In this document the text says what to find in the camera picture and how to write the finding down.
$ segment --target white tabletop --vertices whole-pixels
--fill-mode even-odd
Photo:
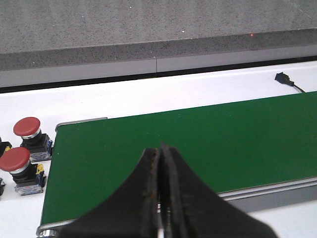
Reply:
[[[0,94],[0,136],[19,146],[14,124],[37,117],[52,140],[60,122],[118,118],[257,98],[298,91],[274,80],[284,72],[306,92],[317,91],[317,62],[303,62],[200,73],[135,81],[73,86]],[[50,162],[45,162],[48,174]],[[34,238],[40,224],[43,194],[20,197],[11,175],[0,171],[6,183],[0,197],[0,237]],[[317,237],[317,201],[250,213],[267,222],[280,238]]]

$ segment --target green belt surface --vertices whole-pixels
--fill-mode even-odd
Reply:
[[[97,206],[161,142],[215,192],[314,177],[317,92],[63,125],[41,224]]]

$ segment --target red mushroom button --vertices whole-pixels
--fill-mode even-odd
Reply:
[[[30,136],[38,131],[40,125],[41,122],[37,118],[23,118],[14,125],[13,132],[18,136]]]
[[[30,159],[30,151],[24,147],[8,150],[0,157],[0,169],[12,172],[25,166]]]

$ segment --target granite surface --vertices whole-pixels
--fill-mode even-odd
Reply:
[[[2,0],[0,71],[315,47],[316,12],[315,0]]]

